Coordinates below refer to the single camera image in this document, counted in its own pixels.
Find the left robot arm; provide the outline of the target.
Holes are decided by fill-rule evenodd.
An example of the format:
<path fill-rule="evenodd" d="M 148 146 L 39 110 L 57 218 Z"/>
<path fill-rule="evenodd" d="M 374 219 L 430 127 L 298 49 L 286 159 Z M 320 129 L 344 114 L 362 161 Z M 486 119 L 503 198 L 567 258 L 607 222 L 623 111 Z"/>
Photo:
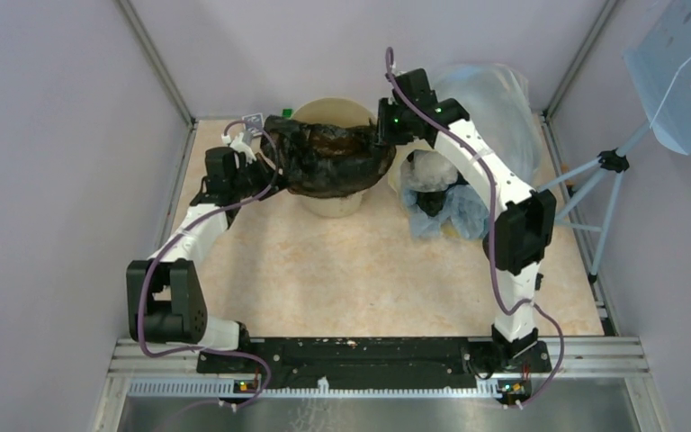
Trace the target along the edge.
<path fill-rule="evenodd" d="M 231 372 L 252 361 L 243 324 L 210 315 L 198 269 L 241 207 L 283 186 L 276 160 L 229 147 L 205 153 L 206 173 L 180 225 L 166 243 L 126 269 L 129 332 L 145 356 L 218 355 Z"/>

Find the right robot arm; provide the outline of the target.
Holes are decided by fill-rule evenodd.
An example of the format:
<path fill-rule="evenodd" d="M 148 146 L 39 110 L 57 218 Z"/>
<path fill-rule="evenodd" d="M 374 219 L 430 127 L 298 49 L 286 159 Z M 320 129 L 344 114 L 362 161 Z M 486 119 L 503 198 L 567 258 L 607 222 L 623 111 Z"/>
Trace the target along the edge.
<path fill-rule="evenodd" d="M 491 357 L 498 368 L 515 371 L 538 342 L 534 295 L 540 264 L 552 242 L 556 198 L 512 172 L 457 100 L 438 99 L 423 68 L 399 73 L 388 52 L 385 77 L 392 96 L 379 101 L 379 143 L 396 147 L 424 140 L 486 204 L 489 232 L 483 247 L 499 307 L 491 330 Z"/>

